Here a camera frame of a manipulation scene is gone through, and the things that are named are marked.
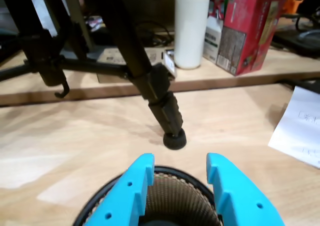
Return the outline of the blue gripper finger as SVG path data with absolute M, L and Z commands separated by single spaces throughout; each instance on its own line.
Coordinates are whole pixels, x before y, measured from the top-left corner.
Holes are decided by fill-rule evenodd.
M 213 186 L 215 209 L 224 226 L 283 226 L 278 210 L 229 159 L 206 156 L 206 177 Z
M 139 156 L 89 217 L 86 226 L 137 226 L 145 215 L 148 187 L 154 183 L 155 157 Z

